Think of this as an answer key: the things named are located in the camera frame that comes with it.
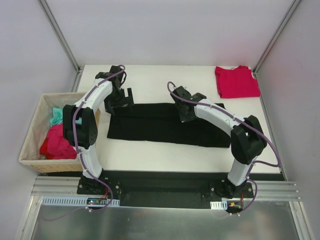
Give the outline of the black flower print t-shirt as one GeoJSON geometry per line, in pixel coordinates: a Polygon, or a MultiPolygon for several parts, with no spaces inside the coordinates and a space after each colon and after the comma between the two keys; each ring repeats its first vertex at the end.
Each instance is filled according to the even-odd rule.
{"type": "Polygon", "coordinates": [[[210,122],[197,118],[181,122],[173,103],[142,103],[114,109],[107,137],[208,148],[229,148],[231,138],[210,122]]]}

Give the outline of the wicker laundry basket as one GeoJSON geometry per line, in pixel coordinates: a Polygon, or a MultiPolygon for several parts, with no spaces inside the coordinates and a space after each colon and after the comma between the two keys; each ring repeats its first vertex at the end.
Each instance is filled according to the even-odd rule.
{"type": "Polygon", "coordinates": [[[85,95],[84,92],[43,93],[36,106],[18,161],[40,173],[81,172],[82,166],[76,159],[47,159],[40,148],[50,129],[53,108],[72,105],[85,95]]]}

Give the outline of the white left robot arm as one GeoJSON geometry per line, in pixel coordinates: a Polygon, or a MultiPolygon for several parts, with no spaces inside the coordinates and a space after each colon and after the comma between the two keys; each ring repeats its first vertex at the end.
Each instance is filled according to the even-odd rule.
{"type": "Polygon", "coordinates": [[[127,78],[124,65],[113,65],[108,72],[99,72],[90,89],[73,104],[62,109],[62,133],[65,140],[74,147],[82,166],[84,177],[91,179],[88,188],[99,195],[105,191],[106,183],[100,179],[103,168],[98,160],[96,140],[98,127],[95,114],[101,104],[106,112],[114,115],[115,109],[134,105],[132,89],[127,94],[122,88],[127,78]]]}

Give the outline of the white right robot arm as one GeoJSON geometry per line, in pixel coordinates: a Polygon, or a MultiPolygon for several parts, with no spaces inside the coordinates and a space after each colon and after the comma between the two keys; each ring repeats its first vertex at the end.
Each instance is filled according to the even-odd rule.
{"type": "Polygon", "coordinates": [[[237,120],[236,115],[211,102],[205,95],[201,93],[192,95],[183,86],[175,88],[171,96],[181,122],[202,119],[230,137],[234,160],[226,180],[222,186],[217,186],[215,191],[218,195],[227,198],[237,197],[242,193],[247,182],[252,162],[267,146],[263,135],[259,135],[263,133],[259,120],[253,115],[237,120]]]}

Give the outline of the folded red t-shirt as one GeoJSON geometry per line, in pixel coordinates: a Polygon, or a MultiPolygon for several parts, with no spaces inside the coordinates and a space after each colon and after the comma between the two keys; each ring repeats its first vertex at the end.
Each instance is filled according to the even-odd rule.
{"type": "Polygon", "coordinates": [[[217,92],[222,99],[258,98],[261,95],[257,79],[248,66],[234,69],[215,67],[217,92]]]}

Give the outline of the teal t-shirt in basket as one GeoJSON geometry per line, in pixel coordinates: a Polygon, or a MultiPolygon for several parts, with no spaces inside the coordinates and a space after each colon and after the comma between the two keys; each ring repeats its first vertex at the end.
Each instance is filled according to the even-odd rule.
{"type": "Polygon", "coordinates": [[[50,126],[60,125],[63,123],[63,109],[54,107],[52,109],[52,118],[50,119],[50,126]]]}

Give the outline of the red t-shirt in basket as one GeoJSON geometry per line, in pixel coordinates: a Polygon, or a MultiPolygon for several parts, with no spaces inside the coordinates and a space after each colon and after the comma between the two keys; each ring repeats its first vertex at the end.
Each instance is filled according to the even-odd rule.
{"type": "Polygon", "coordinates": [[[53,125],[47,135],[39,153],[48,160],[76,159],[77,153],[73,146],[63,136],[63,125],[53,125]]]}

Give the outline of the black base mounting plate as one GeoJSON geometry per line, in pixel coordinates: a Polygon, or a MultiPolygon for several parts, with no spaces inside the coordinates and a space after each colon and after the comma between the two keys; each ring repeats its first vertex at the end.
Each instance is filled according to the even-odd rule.
{"type": "Polygon", "coordinates": [[[104,170],[96,181],[80,177],[77,194],[104,195],[122,207],[209,209],[223,198],[251,199],[251,183],[232,187],[226,173],[104,170]]]}

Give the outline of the left aluminium frame post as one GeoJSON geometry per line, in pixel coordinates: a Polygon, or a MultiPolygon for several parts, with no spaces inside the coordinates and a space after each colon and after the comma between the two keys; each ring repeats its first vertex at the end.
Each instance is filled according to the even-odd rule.
{"type": "Polygon", "coordinates": [[[47,21],[49,22],[58,42],[60,43],[64,53],[66,54],[69,62],[71,63],[72,67],[74,68],[76,73],[79,73],[81,67],[79,66],[60,26],[58,21],[56,20],[53,11],[51,10],[47,0],[37,0],[39,6],[41,7],[47,21]]]}

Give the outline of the aluminium frame post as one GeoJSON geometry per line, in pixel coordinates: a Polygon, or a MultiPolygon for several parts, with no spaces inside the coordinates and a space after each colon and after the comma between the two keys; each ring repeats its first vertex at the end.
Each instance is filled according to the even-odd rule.
{"type": "Polygon", "coordinates": [[[270,55],[271,51],[273,50],[274,46],[276,45],[278,39],[280,38],[281,34],[285,30],[286,26],[289,24],[290,20],[292,19],[293,15],[297,11],[298,7],[301,5],[302,0],[293,0],[289,5],[287,11],[285,12],[283,18],[281,19],[278,27],[276,28],[275,32],[273,33],[271,39],[269,40],[266,48],[264,49],[262,55],[260,56],[258,62],[254,66],[252,73],[254,76],[257,75],[261,67],[263,66],[264,62],[266,61],[267,57],[270,55]]]}
{"type": "Polygon", "coordinates": [[[39,6],[41,7],[47,21],[49,22],[58,42],[60,43],[64,53],[66,54],[69,62],[71,63],[72,67],[74,68],[76,73],[79,73],[81,67],[79,66],[60,26],[58,21],[56,20],[53,11],[51,10],[47,0],[37,0],[39,6]]]}

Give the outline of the aluminium front rail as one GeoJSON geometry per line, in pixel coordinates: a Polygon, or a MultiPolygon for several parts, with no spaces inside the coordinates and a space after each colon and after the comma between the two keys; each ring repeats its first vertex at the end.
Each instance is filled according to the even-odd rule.
{"type": "MultiPolygon", "coordinates": [[[[33,185],[33,196],[77,196],[79,177],[38,176],[33,185]]],[[[257,180],[257,200],[300,202],[298,186],[292,181],[257,180]]]]}

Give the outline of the right aluminium frame post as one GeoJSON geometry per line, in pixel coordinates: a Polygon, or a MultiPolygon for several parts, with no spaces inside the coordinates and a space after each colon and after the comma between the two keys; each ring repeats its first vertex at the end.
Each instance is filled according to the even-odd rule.
{"type": "Polygon", "coordinates": [[[285,12],[283,18],[281,19],[278,27],[276,28],[275,32],[273,33],[271,39],[269,40],[266,48],[264,49],[262,55],[260,56],[258,62],[254,66],[252,73],[254,76],[257,75],[261,67],[263,66],[264,62],[266,61],[267,57],[270,55],[271,51],[273,50],[274,46],[276,45],[278,39],[280,38],[281,34],[285,30],[286,26],[289,24],[290,20],[292,19],[293,15],[297,11],[298,7],[301,5],[302,0],[293,0],[289,5],[287,11],[285,12]]]}

